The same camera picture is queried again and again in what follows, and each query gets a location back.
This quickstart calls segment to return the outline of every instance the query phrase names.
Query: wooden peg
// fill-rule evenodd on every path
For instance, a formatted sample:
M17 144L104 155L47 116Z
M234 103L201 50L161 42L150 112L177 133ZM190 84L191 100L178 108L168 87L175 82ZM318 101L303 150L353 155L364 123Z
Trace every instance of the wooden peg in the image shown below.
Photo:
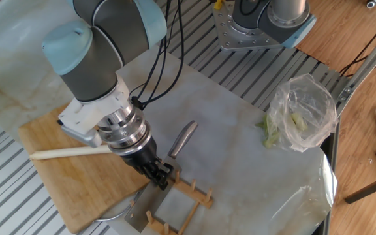
M169 224L168 223L164 224L164 235L169 235Z
M180 172L179 170L177 170L175 173L175 183L178 183L179 181L180 181Z
M188 215L187 219L185 220L185 222L183 223L180 231L178 232L178 235L182 235L183 232L185 232L185 229L187 229L188 224L191 221L191 219L193 218L193 215L194 215L194 213L195 213L195 211L196 211L196 209L198 208L199 205L200 205L199 202L195 202L193 209L191 209L191 212L189 212L189 215Z
M206 196L206 199L205 199L205 203L207 203L207 202L210 201L210 198L212 197L212 193L213 193L213 189L212 189L212 188L209 188L209 189L208 189L207 196Z
M196 180L193 179L193 182L191 183L191 191L192 192L195 192L195 183L196 183Z
M149 224L153 224L154 220L153 220L153 217L151 216L151 212L147 211L146 215L148 216Z

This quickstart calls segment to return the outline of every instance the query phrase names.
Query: marble surface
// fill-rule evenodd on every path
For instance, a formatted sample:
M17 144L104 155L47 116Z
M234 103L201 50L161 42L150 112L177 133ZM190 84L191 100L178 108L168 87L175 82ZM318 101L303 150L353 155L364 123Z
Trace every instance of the marble surface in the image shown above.
M15 140L19 126L73 98L41 43L55 27L77 19L66 0L0 3L0 126Z
M155 56L150 50L118 71L130 89L144 82ZM166 61L161 90L173 80L179 66L171 55ZM182 178L195 178L203 191L213 188L214 205L208 210L198 208L186 235L311 234L330 210L336 178L322 150L266 149L261 144L263 132L255 127L264 112L191 67L184 66L175 88L144 113L152 126L158 156L166 155L186 123L196 120L199 124L177 162L183 169ZM125 200L109 215L127 204ZM155 216L178 230L193 204L173 189ZM138 234L123 219L109 225L119 234ZM145 228L142 234L154 232Z

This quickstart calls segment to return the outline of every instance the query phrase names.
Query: green vegetable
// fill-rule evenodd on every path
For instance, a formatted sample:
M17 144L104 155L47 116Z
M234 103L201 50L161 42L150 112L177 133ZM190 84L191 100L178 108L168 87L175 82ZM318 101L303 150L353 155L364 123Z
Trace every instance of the green vegetable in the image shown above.
M295 127L297 127L300 131L305 131L308 129L306 122L304 121L303 117L299 113L291 114L291 118L295 123Z
M263 144L266 148L271 148L272 145L279 139L279 131L275 123L268 117L267 114L263 117L263 122L255 124L255 126L263 128L265 134L265 141Z
M261 122L261 123L256 123L255 126L256 126L256 127L260 127L260 128L263 129L264 126L265 126L265 124L264 124L264 122Z
M279 132L277 131L273 135L266 138L266 140L263 142L263 144L266 148L269 149L273 146L273 144L275 144L275 142L277 142L278 138L279 138Z

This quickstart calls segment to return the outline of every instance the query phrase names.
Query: metal frame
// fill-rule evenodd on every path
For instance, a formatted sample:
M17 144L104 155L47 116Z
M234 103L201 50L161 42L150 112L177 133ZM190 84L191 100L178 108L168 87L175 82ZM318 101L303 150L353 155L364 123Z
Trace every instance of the metal frame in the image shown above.
M352 97L355 89L365 80L376 66L376 47L366 58L362 66L352 76L352 79L347 83L339 96L337 112L341 113L346 107L347 101Z

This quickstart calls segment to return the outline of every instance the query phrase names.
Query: wooden cutting board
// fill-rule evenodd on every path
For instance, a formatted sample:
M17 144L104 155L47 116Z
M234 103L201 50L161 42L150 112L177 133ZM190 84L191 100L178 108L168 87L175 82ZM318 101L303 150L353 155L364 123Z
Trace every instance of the wooden cutting board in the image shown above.
M18 134L29 154L85 146L67 136L56 123L65 107L19 128ZM33 164L71 233L86 228L148 183L148 179L113 153L34 160Z

